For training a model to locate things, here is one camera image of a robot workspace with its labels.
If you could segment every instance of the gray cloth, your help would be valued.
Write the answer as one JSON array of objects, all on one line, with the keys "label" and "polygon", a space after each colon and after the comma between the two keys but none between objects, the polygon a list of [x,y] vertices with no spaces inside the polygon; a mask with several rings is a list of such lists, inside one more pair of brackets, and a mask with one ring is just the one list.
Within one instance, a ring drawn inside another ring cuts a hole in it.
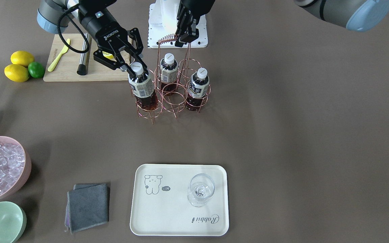
[{"label": "gray cloth", "polygon": [[67,193],[66,226],[78,232],[107,223],[108,188],[106,184],[76,184]]}]

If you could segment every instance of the bottle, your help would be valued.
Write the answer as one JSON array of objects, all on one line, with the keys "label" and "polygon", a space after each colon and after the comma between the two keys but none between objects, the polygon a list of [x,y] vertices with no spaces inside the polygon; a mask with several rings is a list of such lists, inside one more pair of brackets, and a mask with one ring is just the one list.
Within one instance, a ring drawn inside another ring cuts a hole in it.
[{"label": "bottle", "polygon": [[201,67],[191,76],[185,103],[185,107],[190,111],[199,111],[201,108],[203,98],[205,97],[210,84],[210,79],[207,74],[208,71]]},{"label": "bottle", "polygon": [[169,96],[177,89],[176,83],[178,77],[178,63],[175,60],[175,57],[171,53],[167,53],[165,57],[160,61],[160,80],[161,80],[161,91],[164,95]]},{"label": "bottle", "polygon": [[134,62],[130,65],[136,76],[129,75],[128,83],[136,97],[137,105],[147,111],[157,109],[158,99],[150,72],[144,71],[142,64]]}]

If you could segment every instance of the yellow lemon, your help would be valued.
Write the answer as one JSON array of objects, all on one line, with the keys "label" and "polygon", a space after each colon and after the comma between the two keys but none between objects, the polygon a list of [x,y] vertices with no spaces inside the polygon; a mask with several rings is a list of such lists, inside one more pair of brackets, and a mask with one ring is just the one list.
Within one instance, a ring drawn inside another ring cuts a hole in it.
[{"label": "yellow lemon", "polygon": [[34,61],[34,56],[27,51],[15,51],[10,57],[11,63],[28,66]]},{"label": "yellow lemon", "polygon": [[112,54],[110,54],[110,53],[107,53],[107,52],[103,52],[103,56],[104,57],[106,57],[106,58],[108,58],[108,59],[112,59],[113,58],[113,55]]},{"label": "yellow lemon", "polygon": [[29,78],[28,69],[19,64],[10,64],[4,68],[4,74],[15,82],[25,82]]}]

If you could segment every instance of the white tray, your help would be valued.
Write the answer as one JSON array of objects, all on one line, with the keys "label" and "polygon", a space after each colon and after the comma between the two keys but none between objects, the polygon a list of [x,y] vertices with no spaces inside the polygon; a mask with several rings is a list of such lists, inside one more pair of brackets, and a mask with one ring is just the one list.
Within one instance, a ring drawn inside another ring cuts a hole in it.
[{"label": "white tray", "polygon": [[[191,178],[199,173],[211,176],[215,192],[207,205],[197,208],[188,202],[187,192]],[[218,165],[139,166],[134,178],[130,229],[140,236],[224,235],[229,229],[225,169]]]}]

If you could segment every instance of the bowl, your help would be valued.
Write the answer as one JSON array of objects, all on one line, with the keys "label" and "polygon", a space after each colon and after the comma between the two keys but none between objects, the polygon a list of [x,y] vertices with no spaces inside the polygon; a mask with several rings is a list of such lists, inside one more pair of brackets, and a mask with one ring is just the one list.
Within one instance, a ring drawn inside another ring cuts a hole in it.
[{"label": "bowl", "polygon": [[23,169],[21,169],[20,171],[20,175],[14,177],[14,182],[4,187],[5,189],[0,191],[0,199],[2,199],[4,197],[12,195],[14,192],[17,192],[28,180],[29,174],[31,173],[31,158],[29,157],[25,149],[22,147],[22,145],[11,137],[0,136],[0,143],[19,145],[20,151],[25,155],[25,164],[23,166]]},{"label": "bowl", "polygon": [[0,243],[16,242],[26,226],[23,209],[10,201],[0,201]]}]

